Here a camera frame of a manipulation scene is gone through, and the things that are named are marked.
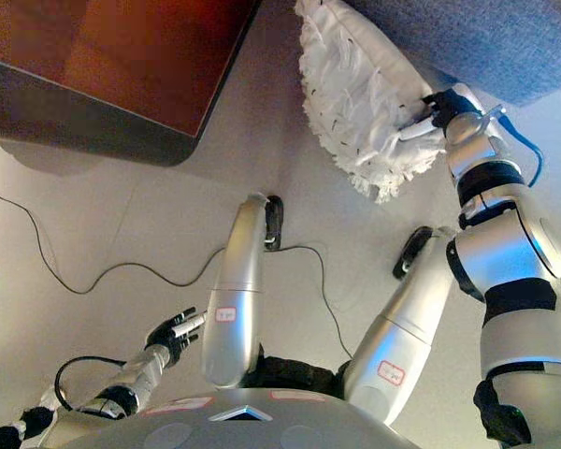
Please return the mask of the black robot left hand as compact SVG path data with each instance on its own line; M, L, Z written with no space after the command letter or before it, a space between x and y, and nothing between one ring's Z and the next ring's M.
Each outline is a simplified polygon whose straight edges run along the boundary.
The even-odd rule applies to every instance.
M147 337L145 348L162 346L167 350L163 369L169 369L180 360L180 355L198 340L198 330L206 323L207 314L191 307L163 321Z

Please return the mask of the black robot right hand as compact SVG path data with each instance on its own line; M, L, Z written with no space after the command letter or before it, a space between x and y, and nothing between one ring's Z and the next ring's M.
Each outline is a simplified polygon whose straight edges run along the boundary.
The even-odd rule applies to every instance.
M438 129L445 131L455 117L468 112L481 113L468 98L458 94L453 88L427 95L422 98L422 101L430 107L430 115L419 122L401 128L398 131L399 140L413 140Z

